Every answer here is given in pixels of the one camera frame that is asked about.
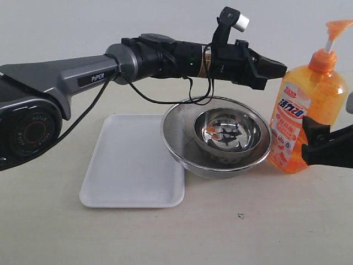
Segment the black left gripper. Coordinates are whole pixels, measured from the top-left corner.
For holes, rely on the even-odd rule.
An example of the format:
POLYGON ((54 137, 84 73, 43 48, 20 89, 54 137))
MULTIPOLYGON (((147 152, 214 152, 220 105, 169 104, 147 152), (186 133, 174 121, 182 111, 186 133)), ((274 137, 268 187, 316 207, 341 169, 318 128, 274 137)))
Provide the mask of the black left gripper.
POLYGON ((282 78, 287 66, 249 48, 249 43, 236 40, 234 44, 217 46, 211 43, 208 76, 213 80, 247 83, 251 89, 264 90, 268 80, 282 78))

